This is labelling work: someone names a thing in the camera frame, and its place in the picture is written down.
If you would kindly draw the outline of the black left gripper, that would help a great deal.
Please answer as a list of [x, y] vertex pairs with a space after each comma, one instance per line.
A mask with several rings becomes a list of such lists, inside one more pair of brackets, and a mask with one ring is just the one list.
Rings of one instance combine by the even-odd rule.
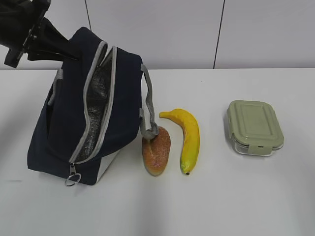
[[[43, 18], [50, 4], [49, 0], [3, 2], [3, 45], [9, 49], [4, 60], [5, 65], [18, 66], [25, 51], [30, 61], [80, 59], [80, 49], [71, 44], [47, 18]], [[28, 39], [41, 20], [36, 38], [36, 50], [27, 50]]]

